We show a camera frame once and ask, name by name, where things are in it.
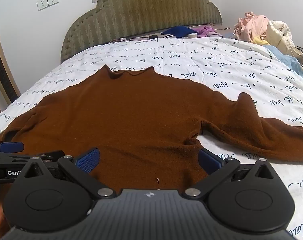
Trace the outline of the brown knit sweater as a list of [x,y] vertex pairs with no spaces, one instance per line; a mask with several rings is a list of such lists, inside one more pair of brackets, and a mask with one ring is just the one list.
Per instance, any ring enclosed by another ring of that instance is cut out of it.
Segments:
[[208,131],[219,140],[267,159],[303,162],[303,127],[261,118],[252,98],[228,100],[200,83],[104,66],[83,82],[45,96],[14,119],[0,141],[23,153],[62,150],[77,157],[96,147],[92,176],[114,190],[184,190],[205,177],[199,166]]

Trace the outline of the gold tower fan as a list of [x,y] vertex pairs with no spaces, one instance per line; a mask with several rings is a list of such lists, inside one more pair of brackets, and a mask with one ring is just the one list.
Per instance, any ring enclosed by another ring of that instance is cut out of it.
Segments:
[[0,42],[0,112],[21,95]]

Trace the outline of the pink crumpled clothes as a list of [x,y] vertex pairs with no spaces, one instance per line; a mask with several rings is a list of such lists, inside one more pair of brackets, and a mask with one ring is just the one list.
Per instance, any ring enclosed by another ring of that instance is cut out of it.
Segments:
[[244,18],[239,18],[234,26],[236,39],[246,42],[252,42],[254,38],[264,40],[269,21],[265,15],[255,15],[253,12],[246,12]]

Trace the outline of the dark blue cloth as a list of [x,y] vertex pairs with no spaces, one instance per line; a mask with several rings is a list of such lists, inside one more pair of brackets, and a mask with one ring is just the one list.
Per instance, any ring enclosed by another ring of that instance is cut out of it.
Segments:
[[171,36],[175,36],[176,38],[187,37],[189,34],[197,35],[198,33],[195,30],[187,28],[185,26],[172,27],[161,33],[161,35],[171,35]]

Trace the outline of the cream padded jacket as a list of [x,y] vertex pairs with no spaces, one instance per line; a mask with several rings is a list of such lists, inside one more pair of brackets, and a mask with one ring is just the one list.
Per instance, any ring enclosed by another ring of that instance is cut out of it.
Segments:
[[303,53],[295,47],[291,30],[285,22],[269,20],[265,39],[282,54],[295,57],[300,64],[303,63]]

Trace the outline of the purple cloth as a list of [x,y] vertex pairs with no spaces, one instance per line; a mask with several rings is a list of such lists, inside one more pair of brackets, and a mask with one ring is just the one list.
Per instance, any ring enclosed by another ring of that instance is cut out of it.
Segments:
[[210,25],[191,27],[191,29],[197,33],[197,37],[222,37],[222,35]]

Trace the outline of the double white wall socket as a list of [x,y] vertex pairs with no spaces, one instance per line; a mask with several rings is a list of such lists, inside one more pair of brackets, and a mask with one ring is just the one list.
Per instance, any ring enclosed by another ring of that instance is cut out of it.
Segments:
[[59,0],[39,0],[36,2],[38,11],[46,9],[52,5],[58,4]]

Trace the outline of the olive green padded headboard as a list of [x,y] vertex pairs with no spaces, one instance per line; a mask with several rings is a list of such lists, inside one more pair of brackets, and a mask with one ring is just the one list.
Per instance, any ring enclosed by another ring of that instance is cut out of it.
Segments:
[[207,23],[222,23],[219,9],[209,0],[98,0],[69,28],[60,61],[121,37]]

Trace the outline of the white script-print bed sheet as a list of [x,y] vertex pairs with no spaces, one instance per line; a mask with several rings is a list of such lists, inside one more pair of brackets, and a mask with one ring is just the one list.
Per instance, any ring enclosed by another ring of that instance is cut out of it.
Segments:
[[[153,68],[157,74],[190,80],[236,101],[248,94],[261,118],[303,127],[303,78],[267,48],[228,38],[157,38],[89,48],[66,60],[23,93],[0,114],[0,134],[45,96],[77,85],[104,66],[113,72]],[[218,157],[254,163],[259,155],[227,144],[208,131],[198,137]],[[303,239],[303,162],[267,159],[295,200],[288,231]]]

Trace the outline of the light blue cloth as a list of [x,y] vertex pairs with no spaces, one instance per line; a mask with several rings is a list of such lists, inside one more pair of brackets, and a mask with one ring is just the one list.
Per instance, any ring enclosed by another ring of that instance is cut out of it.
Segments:
[[264,47],[271,51],[279,61],[284,63],[287,67],[303,78],[303,66],[299,63],[298,59],[293,56],[283,54],[275,46],[264,45]]

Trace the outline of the yellow cloth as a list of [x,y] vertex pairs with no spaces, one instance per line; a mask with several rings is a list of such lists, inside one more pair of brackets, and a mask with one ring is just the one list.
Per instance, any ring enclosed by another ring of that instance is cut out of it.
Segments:
[[252,38],[251,43],[258,44],[260,46],[266,46],[266,45],[269,46],[270,45],[269,42],[267,42],[266,40],[262,40],[259,36]]

